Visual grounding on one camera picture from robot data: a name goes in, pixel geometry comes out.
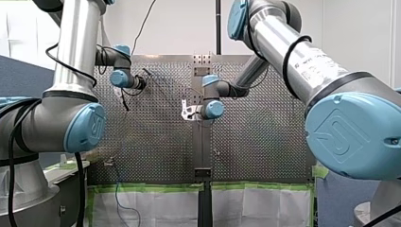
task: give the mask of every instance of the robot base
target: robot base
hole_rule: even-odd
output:
[[[14,211],[18,227],[59,227],[61,198],[59,188],[52,185],[47,195]],[[0,226],[10,227],[8,212],[0,211]]]

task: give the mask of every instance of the robotic arm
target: robotic arm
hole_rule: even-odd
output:
[[[34,2],[61,27],[58,55],[53,58],[57,65],[53,86],[42,99],[0,97],[1,226],[60,226],[59,189],[48,186],[38,153],[79,153],[98,145],[106,116],[93,93],[95,65],[113,66],[114,86],[146,86],[130,73],[127,46],[96,47],[100,16],[112,0]]]
[[[235,0],[230,38],[244,42],[255,55],[232,84],[207,76],[213,82],[203,83],[205,95],[234,96],[235,91],[245,96],[270,64],[306,105],[306,140],[322,164],[350,178],[399,178],[401,96],[367,72],[341,67],[310,37],[300,35],[300,28],[300,13],[289,3]]]

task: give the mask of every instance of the metal bracket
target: metal bracket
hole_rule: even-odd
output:
[[[186,100],[181,100],[183,104],[183,111],[181,112],[181,116],[186,121],[196,121],[201,119],[201,105],[193,105],[193,106],[186,106]]]
[[[210,181],[211,177],[212,177],[212,168],[210,167],[195,168],[195,181],[197,183]]]

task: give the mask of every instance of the black pole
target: black pole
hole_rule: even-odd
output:
[[[216,54],[221,55],[221,0],[216,0]]]

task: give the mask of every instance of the metal frame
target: metal frame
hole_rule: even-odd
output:
[[[271,71],[268,81],[263,83],[260,88],[251,90],[247,97],[240,98],[239,100],[232,101],[229,98],[223,98],[223,102],[227,105],[225,115],[218,119],[212,129],[208,129],[208,125],[200,126],[197,122],[185,122],[181,119],[181,96],[187,97],[187,103],[196,104],[200,101],[202,88],[201,88],[201,75],[195,76],[194,68],[197,67],[210,67],[211,73],[223,75],[226,79],[227,75],[232,77],[235,73],[239,72],[240,67],[249,59],[250,56],[133,56],[132,57],[132,74],[145,75],[141,71],[142,67],[147,67],[155,74],[160,74],[157,78],[148,78],[148,87],[142,95],[128,97],[127,101],[131,112],[126,115],[122,105],[118,102],[118,98],[113,93],[113,88],[110,85],[108,74],[112,69],[108,69],[105,76],[101,76],[96,72],[96,77],[99,80],[99,85],[96,87],[95,92],[99,100],[105,105],[108,111],[108,125],[106,130],[105,139],[100,147],[95,151],[95,161],[90,168],[89,184],[102,184],[102,183],[115,183],[118,179],[112,168],[104,166],[104,162],[108,158],[115,156],[116,164],[121,166],[121,179],[123,182],[138,182],[138,183],[194,183],[203,182],[203,180],[212,181],[258,181],[258,182],[275,182],[275,183],[309,183],[312,181],[311,167],[315,165],[315,159],[312,153],[308,150],[305,143],[305,133],[303,130],[304,121],[304,105],[296,100],[292,100],[284,85],[284,82],[279,76]],[[269,83],[274,83],[275,90],[269,90]],[[227,128],[229,126],[224,124],[235,125],[236,122],[227,121],[230,117],[244,117],[245,113],[239,112],[238,109],[249,108],[250,106],[259,106],[260,104],[268,102],[266,98],[269,96],[280,97],[283,102],[277,108],[285,113],[285,116],[276,115],[279,119],[288,119],[291,117],[296,118],[294,121],[283,122],[283,129],[286,133],[282,133],[282,137],[274,137],[267,135],[264,140],[266,141],[281,141],[289,145],[288,150],[266,149],[263,152],[276,154],[280,158],[280,162],[276,166],[281,171],[288,171],[294,174],[284,177],[280,173],[269,172],[271,167],[261,166],[260,161],[256,160],[256,152],[247,152],[243,156],[249,156],[250,159],[238,159],[233,166],[222,176],[221,165],[229,165],[230,160],[227,162],[217,162],[218,154],[214,150],[213,143],[234,143],[229,146],[234,146],[238,138],[225,138],[218,137],[218,128]],[[234,103],[237,109],[232,109],[230,105]],[[274,106],[266,106],[264,111],[272,110]],[[124,126],[123,119],[127,117],[127,123]],[[120,137],[127,131],[130,141],[124,150],[121,150]],[[150,137],[145,137],[143,133],[147,133]],[[176,143],[171,140],[170,134],[174,131],[180,131],[177,136],[187,143],[171,145]],[[241,131],[243,136],[252,135],[247,129]],[[164,144],[146,145],[151,137],[165,137]],[[171,148],[180,148],[180,150],[171,150]],[[272,159],[262,159],[265,161],[264,165],[268,166]],[[241,162],[246,162],[247,165],[255,166],[250,168],[245,165],[238,165]],[[208,169],[214,168],[212,176],[197,177],[196,170],[205,171],[207,174]]]

